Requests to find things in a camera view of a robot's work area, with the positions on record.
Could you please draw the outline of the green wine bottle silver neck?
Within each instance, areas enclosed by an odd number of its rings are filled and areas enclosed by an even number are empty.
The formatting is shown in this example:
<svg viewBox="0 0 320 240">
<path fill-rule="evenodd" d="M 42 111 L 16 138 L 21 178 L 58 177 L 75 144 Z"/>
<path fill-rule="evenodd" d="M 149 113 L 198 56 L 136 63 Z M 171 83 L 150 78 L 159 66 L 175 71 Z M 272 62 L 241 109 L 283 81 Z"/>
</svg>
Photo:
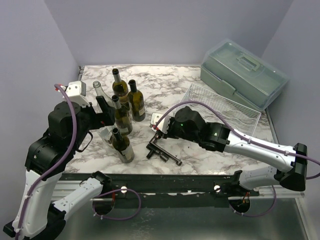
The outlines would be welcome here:
<svg viewBox="0 0 320 240">
<path fill-rule="evenodd" d="M 113 95 L 111 100 L 115 109 L 115 123 L 119 128 L 120 133 L 122 135 L 129 135 L 133 130 L 133 126 L 127 108 L 124 105 L 121 105 L 117 95 Z"/>
</svg>

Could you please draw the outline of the green wine bottle black neck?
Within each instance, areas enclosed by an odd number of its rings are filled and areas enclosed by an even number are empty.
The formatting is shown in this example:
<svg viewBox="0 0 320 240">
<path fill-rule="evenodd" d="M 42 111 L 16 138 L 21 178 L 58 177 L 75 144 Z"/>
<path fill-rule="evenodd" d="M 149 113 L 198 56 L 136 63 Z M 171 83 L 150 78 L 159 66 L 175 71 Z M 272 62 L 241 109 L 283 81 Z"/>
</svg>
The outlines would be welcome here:
<svg viewBox="0 0 320 240">
<path fill-rule="evenodd" d="M 137 89 L 137 84 L 134 79 L 131 79 L 128 85 L 130 87 L 128 101 L 132 118 L 136 122 L 142 122 L 146 117 L 144 96 L 142 92 Z"/>
</svg>

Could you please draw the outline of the green wine bottle front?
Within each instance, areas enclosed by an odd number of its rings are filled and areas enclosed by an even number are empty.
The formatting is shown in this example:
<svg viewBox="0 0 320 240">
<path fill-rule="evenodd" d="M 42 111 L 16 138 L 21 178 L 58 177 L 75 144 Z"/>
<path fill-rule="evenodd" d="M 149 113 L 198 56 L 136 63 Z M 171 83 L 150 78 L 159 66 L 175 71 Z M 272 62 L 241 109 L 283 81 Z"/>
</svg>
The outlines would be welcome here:
<svg viewBox="0 0 320 240">
<path fill-rule="evenodd" d="M 111 133 L 112 146 L 119 159 L 124 164 L 131 163 L 135 158 L 135 154 L 129 138 L 126 135 L 122 135 L 118 127 L 114 127 Z"/>
</svg>

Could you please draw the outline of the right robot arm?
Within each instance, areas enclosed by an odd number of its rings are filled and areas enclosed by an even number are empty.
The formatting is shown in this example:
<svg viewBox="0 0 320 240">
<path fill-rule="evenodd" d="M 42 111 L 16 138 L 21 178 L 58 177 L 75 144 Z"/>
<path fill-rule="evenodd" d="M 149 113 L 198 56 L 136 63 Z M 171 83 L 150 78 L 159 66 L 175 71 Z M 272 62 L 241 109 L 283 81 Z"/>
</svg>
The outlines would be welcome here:
<svg viewBox="0 0 320 240">
<path fill-rule="evenodd" d="M 251 137 L 226 124 L 206 122 L 188 106 L 174 116 L 160 118 L 156 124 L 156 130 L 164 138 L 187 140 L 207 151 L 237 154 L 267 164 L 264 168 L 239 172 L 238 179 L 230 183 L 230 191 L 236 196 L 271 185 L 297 192 L 306 189 L 306 145 L 279 145 Z"/>
</svg>

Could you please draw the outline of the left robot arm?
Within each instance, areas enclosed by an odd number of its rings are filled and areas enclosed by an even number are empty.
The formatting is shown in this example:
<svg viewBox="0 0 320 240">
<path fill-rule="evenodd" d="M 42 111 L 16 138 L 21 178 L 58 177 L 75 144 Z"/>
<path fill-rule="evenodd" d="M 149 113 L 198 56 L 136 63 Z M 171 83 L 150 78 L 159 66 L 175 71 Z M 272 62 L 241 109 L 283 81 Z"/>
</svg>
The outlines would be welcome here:
<svg viewBox="0 0 320 240">
<path fill-rule="evenodd" d="M 48 129 L 28 149 L 26 182 L 16 218 L 3 231 L 16 240 L 54 240 L 67 220 L 90 199 L 107 197 L 111 179 L 100 171 L 92 173 L 85 183 L 62 199 L 52 202 L 57 182 L 66 165 L 86 135 L 92 130 L 112 126 L 114 110 L 103 96 L 96 97 L 102 109 L 96 113 L 92 105 L 82 107 L 67 100 L 55 106 L 48 115 Z"/>
</svg>

